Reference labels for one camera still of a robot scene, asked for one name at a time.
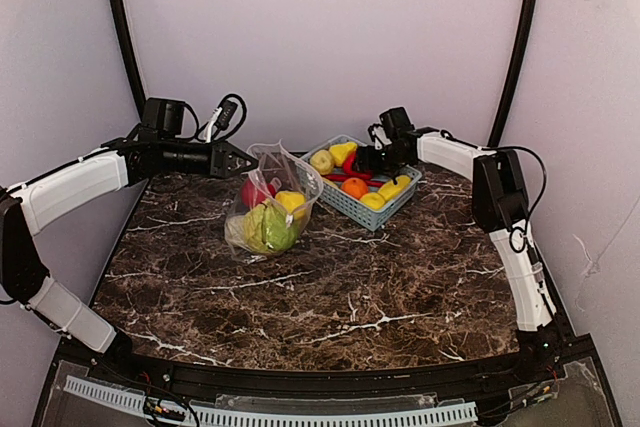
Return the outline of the yellow lemon toy front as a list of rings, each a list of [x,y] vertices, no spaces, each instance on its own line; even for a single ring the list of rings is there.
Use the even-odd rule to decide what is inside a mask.
[[[359,201],[372,210],[381,210],[386,204],[385,198],[377,192],[368,192]]]

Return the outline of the yellow bell pepper toy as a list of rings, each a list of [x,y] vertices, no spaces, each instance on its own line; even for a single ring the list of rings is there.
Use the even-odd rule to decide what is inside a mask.
[[[276,193],[275,200],[281,204],[294,220],[300,220],[306,215],[305,195],[298,191],[280,190]]]

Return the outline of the clear zip top bag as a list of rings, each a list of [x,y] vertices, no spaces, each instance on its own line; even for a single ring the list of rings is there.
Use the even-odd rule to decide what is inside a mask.
[[[275,200],[276,193],[280,190],[298,191],[303,193],[307,199],[305,217],[300,220],[294,220],[291,214],[286,213],[298,225],[299,238],[310,221],[315,202],[323,192],[323,178],[308,162],[294,156],[280,142],[275,144],[253,144],[248,148],[248,153],[258,160],[258,167],[246,174],[226,219],[231,215],[243,215],[251,210],[241,200],[241,188],[247,179],[250,179],[267,196],[266,200],[260,204],[272,203],[280,207],[284,212],[286,212],[285,208]],[[279,256],[294,246],[280,253],[254,254],[239,247],[231,247],[228,243],[227,245],[230,248],[232,257],[243,263]]]

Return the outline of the yellow banana toy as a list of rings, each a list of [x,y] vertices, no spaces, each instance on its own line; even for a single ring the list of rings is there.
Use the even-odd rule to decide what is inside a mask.
[[[325,182],[325,184],[332,186],[334,188],[338,188],[337,184],[329,179],[327,179],[326,177],[323,177],[323,181]]]

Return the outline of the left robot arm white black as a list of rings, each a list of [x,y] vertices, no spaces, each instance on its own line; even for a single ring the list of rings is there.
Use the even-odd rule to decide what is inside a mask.
[[[125,137],[32,180],[1,191],[1,287],[4,304],[18,303],[62,335],[100,355],[130,352],[131,339],[55,280],[41,261],[34,239],[45,227],[106,194],[159,174],[180,173],[229,179],[257,167],[257,160],[230,143],[240,129],[233,116],[247,117],[245,101],[225,95],[206,124],[182,134],[193,109],[184,101],[150,98],[141,121]]]

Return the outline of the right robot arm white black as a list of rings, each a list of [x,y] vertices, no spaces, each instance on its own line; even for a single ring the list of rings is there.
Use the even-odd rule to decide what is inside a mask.
[[[512,291],[518,329],[537,332],[556,310],[530,228],[530,203],[518,154],[524,147],[489,148],[455,138],[446,130],[417,128],[403,107],[391,108],[367,129],[372,142],[360,148],[355,167],[395,176],[406,166],[433,164],[471,182],[471,213],[497,249]]]

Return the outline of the napa cabbage toy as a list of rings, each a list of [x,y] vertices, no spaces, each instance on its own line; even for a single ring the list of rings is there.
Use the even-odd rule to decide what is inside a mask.
[[[259,204],[248,213],[231,215],[225,221],[224,235],[231,247],[239,247],[254,254],[268,254],[264,240],[263,221],[267,206]]]

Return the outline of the small yellow fruit toy right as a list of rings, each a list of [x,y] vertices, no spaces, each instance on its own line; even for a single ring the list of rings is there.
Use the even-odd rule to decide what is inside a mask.
[[[356,142],[348,141],[339,144],[333,144],[328,151],[333,159],[336,167],[342,167],[346,159],[353,154],[359,145]]]

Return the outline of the red chili pepper toy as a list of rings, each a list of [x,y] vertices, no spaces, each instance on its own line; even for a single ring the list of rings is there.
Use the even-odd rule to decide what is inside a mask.
[[[346,182],[347,180],[361,180],[363,181],[366,185],[370,186],[370,187],[376,187],[376,188],[380,188],[384,185],[385,182],[383,181],[379,181],[379,180],[374,180],[374,179],[363,179],[360,177],[354,177],[354,176],[350,176],[350,175],[346,175],[346,174],[328,174],[323,176],[326,180],[329,181],[333,181],[333,182]]]

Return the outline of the yellow potato toy back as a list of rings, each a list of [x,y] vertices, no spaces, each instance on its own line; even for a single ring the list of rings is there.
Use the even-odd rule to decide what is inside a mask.
[[[335,167],[334,158],[326,149],[316,151],[309,159],[309,163],[322,176],[331,174]]]

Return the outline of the orange fruit toy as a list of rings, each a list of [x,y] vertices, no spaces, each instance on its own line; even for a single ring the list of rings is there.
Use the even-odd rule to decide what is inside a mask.
[[[361,180],[347,180],[340,185],[341,190],[347,195],[359,200],[364,194],[369,192],[369,186]]]

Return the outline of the green pepper toy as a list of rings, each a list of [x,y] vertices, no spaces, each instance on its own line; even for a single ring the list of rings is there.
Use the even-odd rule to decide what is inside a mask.
[[[280,207],[272,203],[264,203],[262,207],[259,230],[262,247],[268,253],[280,253],[290,249],[298,239],[298,225]]]

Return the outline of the light blue plastic basket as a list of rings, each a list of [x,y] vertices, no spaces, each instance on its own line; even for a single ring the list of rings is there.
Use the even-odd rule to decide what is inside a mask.
[[[422,178],[416,168],[405,166],[395,177],[376,175],[355,181],[357,174],[349,162],[346,156],[349,172],[335,164],[322,175],[320,200],[369,231],[384,226],[413,197]]]

